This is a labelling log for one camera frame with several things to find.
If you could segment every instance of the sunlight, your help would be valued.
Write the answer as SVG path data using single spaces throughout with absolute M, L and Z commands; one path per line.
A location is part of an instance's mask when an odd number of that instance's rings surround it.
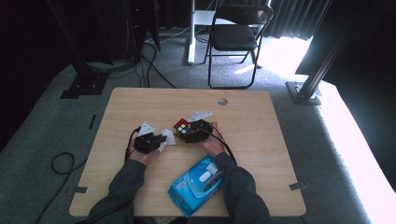
M 294 75 L 310 43 L 311 39 L 296 37 L 264 38 L 258 64 L 280 75 Z
M 356 121 L 346 105 L 320 98 L 320 114 L 329 136 L 347 168 L 362 206 L 373 223 L 389 223 L 396 208 L 396 194 L 382 173 Z
M 244 58 L 244 56 L 239 56 L 239 55 L 235 55 L 235 56 L 228 56 L 229 59 L 240 59 L 242 60 Z
M 244 68 L 241 68 L 241 69 L 236 70 L 236 71 L 235 71 L 235 74 L 236 74 L 236 75 L 241 75 L 241 74 L 244 74 L 244 73 L 246 73 L 246 72 L 248 72 L 248 71 L 252 71 L 253 68 L 254 68 L 254 64 L 251 64 L 251 65 L 249 65 L 249 66 L 246 66 L 246 67 L 244 67 Z

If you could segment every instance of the metal stand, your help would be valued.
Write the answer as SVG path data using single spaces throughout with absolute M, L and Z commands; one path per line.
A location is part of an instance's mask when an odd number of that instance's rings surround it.
M 314 76 L 309 76 L 308 79 L 303 83 L 302 87 L 296 87 L 295 82 L 287 82 L 287 86 L 290 90 L 290 93 L 293 97 L 294 103 L 297 105 L 320 105 L 320 100 L 316 100 L 314 94 L 317 91 L 319 82 L 324 78 L 329 69 L 332 67 L 332 63 L 337 58 L 340 53 L 342 47 L 347 42 L 349 34 L 351 32 L 352 24 L 354 24 L 359 19 L 359 14 L 363 9 L 363 3 L 360 2 L 357 5 L 355 11 L 349 18 L 346 26 L 342 30 L 341 34 L 337 38 L 336 42 L 332 46 L 332 49 L 327 54 L 326 59 L 323 64 L 319 68 L 318 72 Z
M 318 98 L 321 95 L 319 89 L 316 89 L 315 93 L 312 96 L 309 96 L 309 98 L 304 98 L 304 95 L 300 95 L 303 85 L 303 82 L 286 82 L 286 86 L 293 98 L 293 102 L 296 105 L 321 105 L 321 101 Z
M 64 47 L 69 60 L 78 73 L 76 79 L 71 85 L 69 91 L 65 91 L 61 98 L 63 99 L 77 99 L 81 94 L 100 95 L 103 87 L 106 84 L 108 74 L 98 76 L 87 65 L 84 55 L 78 46 L 77 39 L 70 28 L 64 12 L 59 6 L 58 0 L 47 0 L 47 4 L 42 4 L 42 8 L 46 14 L 52 15 L 56 22 L 53 24 L 56 33 Z

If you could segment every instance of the cable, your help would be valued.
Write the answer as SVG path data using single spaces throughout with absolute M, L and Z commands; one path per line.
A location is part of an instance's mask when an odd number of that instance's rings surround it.
M 205 130 L 205 129 L 200 129 L 200 130 L 201 130 L 201 131 L 204 131 L 204 133 L 210 134 L 212 137 L 216 138 L 219 142 L 221 142 L 221 143 L 224 145 L 225 149 L 227 149 L 227 152 L 228 152 L 228 154 L 230 155 L 231 159 L 233 159 L 233 161 L 235 162 L 235 165 L 237 165 L 235 156 L 233 155 L 233 152 L 231 151 L 230 147 L 229 147 L 229 146 L 227 145 L 227 143 L 225 142 L 225 140 L 224 140 L 223 136 L 221 135 L 221 133 L 219 132 L 219 130 L 216 129 L 215 127 L 213 127 L 212 125 L 210 125 L 210 127 L 212 127 L 214 130 L 216 130 L 216 132 L 218 132 L 218 134 L 220 135 L 221 139 L 218 138 L 217 136 L 215 136 L 213 133 L 208 132 L 208 131 Z
M 58 160 L 58 158 L 60 158 L 61 156 L 69 156 L 72 159 L 72 162 L 70 164 L 70 168 L 67 172 L 61 172 L 58 171 L 55 168 L 55 162 Z M 57 174 L 57 175 L 66 175 L 66 178 L 64 179 L 64 182 L 62 183 L 62 185 L 59 187 L 58 191 L 56 192 L 56 194 L 49 200 L 49 202 L 47 203 L 47 205 L 44 207 L 43 211 L 41 212 L 40 216 L 38 217 L 38 219 L 36 220 L 36 224 L 38 224 L 38 222 L 41 220 L 41 218 L 43 217 L 44 213 L 47 211 L 47 209 L 50 207 L 50 205 L 52 204 L 52 202 L 55 200 L 55 198 L 59 195 L 59 193 L 61 192 L 61 190 L 64 188 L 64 185 L 66 184 L 67 180 L 69 179 L 70 175 L 75 172 L 77 169 L 79 169 L 82 165 L 85 164 L 85 162 L 87 162 L 87 159 L 85 161 L 83 161 L 80 165 L 78 165 L 76 168 L 75 166 L 75 157 L 73 156 L 73 154 L 69 153 L 69 152 L 62 152 L 59 153 L 58 155 L 56 155 L 52 161 L 51 161 L 51 169 L 52 171 Z
M 144 87 L 147 87 L 147 85 L 146 85 L 146 80 L 145 80 L 145 67 L 143 66 L 143 62 L 140 62 L 140 67 L 142 68 L 143 85 L 144 85 Z
M 208 11 L 209 8 L 213 5 L 213 3 L 214 3 L 215 1 L 216 1 L 216 4 L 214 5 L 214 9 L 213 9 L 213 10 L 216 10 L 217 7 L 218 7 L 219 0 L 212 0 L 212 1 L 209 3 L 209 5 L 206 7 L 205 10 Z M 190 28 L 191 28 L 191 26 L 185 28 L 184 30 L 182 30 L 181 32 L 179 32 L 179 33 L 177 33 L 177 34 L 160 35 L 160 37 L 161 37 L 161 36 L 168 37 L 167 39 L 165 39 L 165 40 L 163 40 L 163 41 L 160 41 L 160 43 L 167 42 L 167 41 L 169 41 L 170 39 L 175 38 L 175 37 L 180 37 L 181 35 L 184 35 L 185 32 L 186 32 L 188 29 L 190 29 Z M 200 33 L 201 31 L 203 31 L 205 28 L 206 28 L 206 25 L 205 25 L 204 28 L 202 28 L 201 30 L 195 32 L 195 34 L 196 34 L 196 35 L 199 34 L 199 33 Z M 153 42 L 152 42 L 152 37 L 149 38 L 148 40 L 146 40 L 145 42 L 146 42 L 146 43 L 152 44 L 152 43 L 153 43 Z
M 131 72 L 129 72 L 129 73 L 126 73 L 126 74 L 123 74 L 123 75 L 119 75 L 119 76 L 117 76 L 117 77 L 108 77 L 108 79 L 116 79 L 116 78 L 120 78 L 120 77 L 126 77 L 126 76 L 129 76 L 129 75 L 131 75 L 133 72 L 135 72 L 136 71 L 136 68 L 134 68 L 134 70 L 133 71 L 131 71 Z
M 207 39 L 196 36 L 195 39 L 201 43 L 207 44 Z
M 144 79 L 144 67 L 143 67 L 143 64 L 142 64 L 141 60 L 140 60 L 140 67 L 141 67 L 142 72 L 143 72 L 142 77 L 141 77 L 140 74 L 138 73 L 137 69 L 135 69 L 134 72 L 136 73 L 136 76 L 139 78 L 139 87 L 141 88 L 141 87 L 142 87 L 142 78 Z
M 150 44 L 147 44 L 147 43 L 146 43 L 146 45 L 148 45 L 148 46 L 150 46 L 150 47 L 152 47 L 152 48 L 154 49 L 155 54 L 154 54 L 154 58 L 153 58 L 153 60 L 152 60 L 152 62 L 154 62 L 155 57 L 157 56 L 157 50 L 155 49 L 154 46 L 152 46 L 152 45 L 150 45 Z M 155 69 L 155 71 L 157 71 L 157 73 L 163 78 L 163 80 L 165 80 L 165 81 L 166 81 L 169 85 L 171 85 L 173 88 L 177 89 L 177 87 L 176 87 L 174 84 L 172 84 L 172 82 L 170 82 L 170 81 L 169 81 L 169 80 L 157 69 L 157 67 L 155 67 L 154 64 L 153 64 L 152 62 L 149 61 L 149 59 L 147 59 L 143 54 L 142 54 L 141 56 L 142 56 L 142 58 L 143 58 L 144 60 L 146 60 L 146 61 L 150 64 L 150 67 L 149 67 L 149 69 L 148 69 L 148 86 L 149 86 L 149 70 L 151 69 L 151 66 L 152 66 L 152 67 Z
M 115 72 L 125 72 L 129 71 L 131 69 L 134 69 L 136 67 L 136 63 L 130 60 L 131 62 L 125 63 L 123 65 L 117 66 L 117 67 L 110 67 L 110 68 L 100 68 L 100 67 L 95 67 L 92 65 L 88 65 L 92 71 L 98 72 L 98 73 L 115 73 Z
M 134 148 L 134 150 L 132 150 L 130 153 L 128 153 L 129 148 L 131 147 L 131 143 L 132 143 L 132 137 L 134 137 L 134 134 L 140 131 L 140 127 L 136 128 L 132 133 L 131 136 L 129 136 L 129 141 L 128 141 L 128 146 L 125 149 L 125 161 L 128 160 L 129 156 L 131 156 L 131 154 L 136 150 L 136 148 Z

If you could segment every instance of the black cable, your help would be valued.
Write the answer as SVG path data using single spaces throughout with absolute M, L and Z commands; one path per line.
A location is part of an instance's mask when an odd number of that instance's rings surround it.
M 125 149 L 125 161 L 128 160 L 129 156 L 131 156 L 131 154 L 135 151 L 132 150 L 130 153 L 128 153 L 129 148 L 131 147 L 131 143 L 132 143 L 132 137 L 134 137 L 134 134 L 140 131 L 140 127 L 136 128 L 131 135 L 129 136 L 129 141 L 128 141 L 128 146 Z
M 115 72 L 129 71 L 136 67 L 136 63 L 131 61 L 131 62 L 122 64 L 120 66 L 110 67 L 110 68 L 99 68 L 99 67 L 95 67 L 92 65 L 89 65 L 89 67 L 91 68 L 92 71 L 98 72 L 98 73 L 115 73 Z
M 133 72 L 136 72 L 136 68 L 134 68 L 133 71 L 131 71 L 129 73 L 126 73 L 126 74 L 123 74 L 123 75 L 119 75 L 117 77 L 108 77 L 108 79 L 116 79 L 116 78 L 126 77 L 126 76 L 131 75 Z
M 144 86 L 144 87 L 147 87 L 147 85 L 146 85 L 146 80 L 145 80 L 145 66 L 143 65 L 143 62 L 140 62 L 140 67 L 142 68 L 143 86 Z
M 140 60 L 140 67 L 142 68 L 142 72 L 143 72 L 142 77 L 141 77 L 140 74 L 138 73 L 137 69 L 135 70 L 135 73 L 136 73 L 136 76 L 139 78 L 139 87 L 142 87 L 142 78 L 144 79 L 144 68 L 143 68 L 143 64 L 142 64 L 141 60 Z
M 58 160 L 58 158 L 60 158 L 61 156 L 69 156 L 72 159 L 72 162 L 70 164 L 70 168 L 68 171 L 66 172 L 61 172 L 58 171 L 55 168 L 55 162 Z M 80 165 L 78 165 L 76 168 L 75 166 L 75 157 L 73 156 L 73 154 L 69 153 L 69 152 L 62 152 L 59 153 L 58 155 L 56 155 L 52 161 L 51 161 L 51 169 L 52 171 L 57 174 L 57 175 L 66 175 L 66 178 L 64 179 L 64 182 L 62 183 L 62 185 L 59 187 L 58 191 L 56 192 L 56 194 L 50 199 L 50 201 L 47 203 L 47 205 L 45 206 L 45 208 L 43 209 L 43 211 L 41 212 L 40 216 L 38 217 L 38 219 L 36 220 L 36 224 L 41 220 L 41 218 L 43 217 L 44 213 L 47 211 L 47 209 L 50 207 L 50 205 L 52 204 L 52 202 L 55 200 L 55 198 L 59 195 L 59 193 L 61 192 L 61 190 L 64 188 L 64 185 L 66 184 L 67 180 L 69 179 L 70 175 L 75 172 L 77 169 L 79 169 L 82 165 L 85 164 L 85 162 L 87 162 L 87 159 L 85 161 L 83 161 Z
M 215 127 L 213 127 L 213 126 L 211 126 L 211 127 L 212 127 L 214 130 L 216 130 L 216 132 L 218 132 L 218 134 L 220 135 L 221 139 L 218 138 L 217 136 L 215 136 L 213 133 L 208 132 L 208 131 L 205 130 L 205 129 L 200 129 L 200 130 L 201 130 L 201 131 L 204 131 L 204 133 L 210 134 L 212 137 L 214 137 L 214 138 L 216 138 L 218 141 L 220 141 L 220 142 L 224 145 L 225 149 L 227 149 L 227 152 L 228 152 L 228 154 L 230 155 L 231 159 L 233 159 L 233 161 L 235 162 L 235 165 L 237 165 L 235 156 L 233 155 L 233 152 L 231 151 L 231 149 L 230 149 L 230 147 L 228 146 L 228 144 L 225 142 L 225 140 L 224 140 L 224 138 L 222 137 L 222 135 L 221 135 L 221 133 L 219 132 L 219 130 L 216 129 Z
M 157 50 L 155 49 L 154 59 L 155 59 L 156 55 L 157 55 Z M 147 59 L 143 54 L 142 54 L 141 56 L 142 56 L 142 58 L 143 58 L 144 60 L 146 60 L 146 61 L 150 64 L 150 67 L 149 67 L 149 68 L 151 68 L 151 66 L 152 66 L 152 67 L 155 69 L 155 71 L 163 78 L 163 80 L 165 80 L 165 81 L 166 81 L 169 85 L 171 85 L 173 88 L 177 89 L 177 87 L 176 87 L 174 84 L 172 84 L 172 82 L 170 82 L 170 81 L 169 81 L 169 80 L 157 69 L 157 67 L 155 67 L 155 65 L 154 65 L 152 62 L 149 61 L 149 59 Z
M 195 39 L 196 39 L 198 42 L 200 42 L 200 43 L 207 44 L 207 39 L 205 39 L 205 38 L 201 38 L 201 37 L 196 36 Z

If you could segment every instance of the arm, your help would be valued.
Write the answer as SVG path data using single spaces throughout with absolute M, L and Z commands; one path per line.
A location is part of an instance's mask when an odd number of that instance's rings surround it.
M 213 134 L 221 138 L 217 131 L 218 124 L 216 122 L 210 124 L 215 130 Z M 213 136 L 209 136 L 197 145 L 215 158 L 219 170 L 224 172 L 224 202 L 233 223 L 275 223 L 265 202 L 256 193 L 253 176 L 233 162 L 225 153 L 224 145 Z
M 132 202 L 138 189 L 143 186 L 146 165 L 151 154 L 132 153 L 108 187 L 109 193 L 99 201 L 89 214 L 89 221 L 105 211 Z M 95 223 L 134 223 L 134 204 L 100 218 Z

